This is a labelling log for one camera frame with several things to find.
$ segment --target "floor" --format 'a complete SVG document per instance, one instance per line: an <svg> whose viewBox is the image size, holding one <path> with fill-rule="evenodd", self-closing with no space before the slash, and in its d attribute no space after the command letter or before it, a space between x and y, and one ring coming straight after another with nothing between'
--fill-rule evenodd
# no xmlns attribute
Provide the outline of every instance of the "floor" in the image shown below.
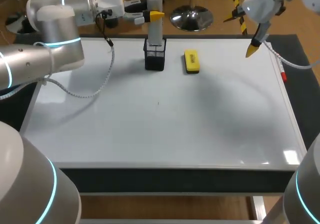
<svg viewBox="0 0 320 224"><path fill-rule="evenodd" d="M197 5L208 8L214 15L211 27L200 32L184 32L173 27L169 21L172 10L188 4L188 0L165 0L164 34L208 35L241 34L238 20L223 23L234 9L231 0L197 0ZM12 43L15 36L6 32L4 21L9 14L19 10L16 0L0 0L0 31L5 39ZM311 63L319 59L320 17L307 10L302 0L286 3L287 10L272 19L270 34L296 34ZM249 34L254 34L256 24L245 17ZM81 33L96 33L94 25L81 27ZM107 33L146 34L147 26L136 27L120 22L115 29ZM0 37L0 44L7 44ZM320 65L313 69L320 82ZM278 200L277 196L264 197L266 210L270 210ZM250 202L245 196L82 196L83 218L108 219L224 219L248 220L252 218Z"/></svg>

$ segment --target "wire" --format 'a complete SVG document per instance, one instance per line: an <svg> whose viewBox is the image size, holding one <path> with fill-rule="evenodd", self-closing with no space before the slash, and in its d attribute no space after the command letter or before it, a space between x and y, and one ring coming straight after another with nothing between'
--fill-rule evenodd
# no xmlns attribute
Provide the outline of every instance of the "wire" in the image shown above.
<svg viewBox="0 0 320 224"><path fill-rule="evenodd" d="M19 87L17 87L16 89L14 89L13 91L10 91L9 93L7 93L5 95L0 95L0 100L4 100L4 99L7 99L7 98L10 98L13 95L17 94L18 92L20 92L27 85L29 85L31 83L37 83L37 82L41 82L43 85L45 85L47 82L53 83L53 84L57 85L59 88L61 88L67 94L69 94L69 95L71 95L73 97L76 97L76 98L81 98L81 99L93 98L96 95L98 95L103 90L103 88L105 88L105 86L107 85L107 83L109 81L109 77L111 75L111 70L112 70L112 67L113 67L113 65L115 63L115 48L113 46L111 47L111 53L112 53L111 63L110 63L108 72L107 72L107 74L105 76L104 82L101 85L101 87L93 94L90 94L90 95L79 95L79 94L73 93L73 92L69 91L65 86L63 86L57 80L51 79L49 77L44 77L44 78L39 78L39 79L30 81L30 82L27 82L25 84L22 84Z"/></svg>
<svg viewBox="0 0 320 224"><path fill-rule="evenodd" d="M101 26L98 23L98 17L102 16L102 20L103 20L103 29L101 29ZM108 38L105 34L105 20L108 16L108 12L106 10L100 11L96 16L95 16L95 25L98 27L99 31L102 33L103 38L106 40L106 42L109 44L110 47L114 46L114 43L112 42L112 40L110 38Z"/></svg>
<svg viewBox="0 0 320 224"><path fill-rule="evenodd" d="M297 65L294 64L286 59L284 59L279 53L277 53L275 50L273 50L273 48L271 47L271 45L269 45L266 41L263 42L263 44L266 46L266 48L268 48L268 50L274 54L277 58L279 58L283 63L287 64L290 67L296 68L296 69L300 69L300 70L307 70L307 69L311 69L314 66L318 65L320 63L320 60L317 60L315 63L310 64L310 65Z"/></svg>
<svg viewBox="0 0 320 224"><path fill-rule="evenodd" d="M22 84L20 85L19 87L17 87L16 89L10 91L9 93L5 94L5 95L0 95L0 101L1 100L4 100L4 99L7 99L7 98L10 98L12 97L13 95L17 94L18 92L20 92L23 88L25 88L27 85L31 84L31 83L36 83L36 82L41 82L42 85L46 85L47 82L49 83L53 83L55 85L57 85L59 88L61 88L64 92L66 92L67 94L73 96L73 97L76 97L76 98L81 98L81 99L87 99L87 98L93 98L95 97L96 95L98 95L102 90L103 88L105 88L105 86L107 85L108 81L109 81L109 77L111 75L111 70L112 70L112 67L114 65L114 62L115 62L115 48L114 48L114 43L112 42L111 39L109 39L108 37L106 37L105 35L105 28L103 27L103 30L101 30L101 27L100 25L98 24L97 20L98 20L98 16L101 15L104 11L98 13L95 17L95 23L98 27L98 29L102 32L103 34L103 38L107 41L107 43L110 45L110 48L111 48L111 63L110 63L110 66L109 66L109 69L108 69L108 72L105 76L105 79L104 79L104 82L102 83L102 85L100 86L100 88L93 94L90 94L90 95L79 95L79 94L76 94L74 92L71 92L69 91L65 86L63 86L60 82L58 82L57 80L54 80L54 79L51 79L51 75L53 73L53 70L54 70L54 67L55 67L55 60L54 60L54 57L53 57L53 54L52 54L52 51L51 51L51 48L49 46L47 46L45 43L43 42L35 42L33 45L37 45L37 44L41 44L43 45L44 47L46 47L48 50L49 50L49 53L50 53L50 58L51 58L51 68L50 68L50 73L49 73L49 76L48 77L44 77L44 78L39 78L39 79L36 79L36 80L33 80L33 81L30 81L30 82L27 82L25 84Z"/></svg>

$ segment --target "chrome stool base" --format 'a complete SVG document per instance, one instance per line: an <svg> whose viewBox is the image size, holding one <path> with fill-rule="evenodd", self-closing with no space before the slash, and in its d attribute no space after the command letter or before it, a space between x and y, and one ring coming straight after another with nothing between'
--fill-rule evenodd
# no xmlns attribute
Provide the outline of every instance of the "chrome stool base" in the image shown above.
<svg viewBox="0 0 320 224"><path fill-rule="evenodd" d="M198 32L210 27L214 22L214 16L202 6L191 8L189 5L183 5L172 12L170 20L175 27L181 30Z"/></svg>

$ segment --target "pen holder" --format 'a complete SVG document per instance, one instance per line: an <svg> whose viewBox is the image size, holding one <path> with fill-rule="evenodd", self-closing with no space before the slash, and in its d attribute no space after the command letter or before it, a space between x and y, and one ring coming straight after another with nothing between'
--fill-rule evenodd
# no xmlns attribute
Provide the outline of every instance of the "pen holder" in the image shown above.
<svg viewBox="0 0 320 224"><path fill-rule="evenodd" d="M150 71L162 72L165 68L167 39L161 45L150 45L148 39L144 40L144 67Z"/></svg>

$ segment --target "whiteboard marker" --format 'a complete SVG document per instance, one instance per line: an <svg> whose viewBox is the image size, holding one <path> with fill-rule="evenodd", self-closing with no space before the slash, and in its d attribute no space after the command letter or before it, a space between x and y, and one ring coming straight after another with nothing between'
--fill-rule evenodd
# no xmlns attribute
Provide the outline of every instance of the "whiteboard marker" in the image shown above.
<svg viewBox="0 0 320 224"><path fill-rule="evenodd" d="M277 60L276 61L277 65L278 65L278 68L279 68L279 71L280 71L280 75L281 75L281 78L282 78L282 81L284 83L287 82L287 75L285 73L285 69L284 69L284 66L282 65L282 62L280 60Z"/></svg>

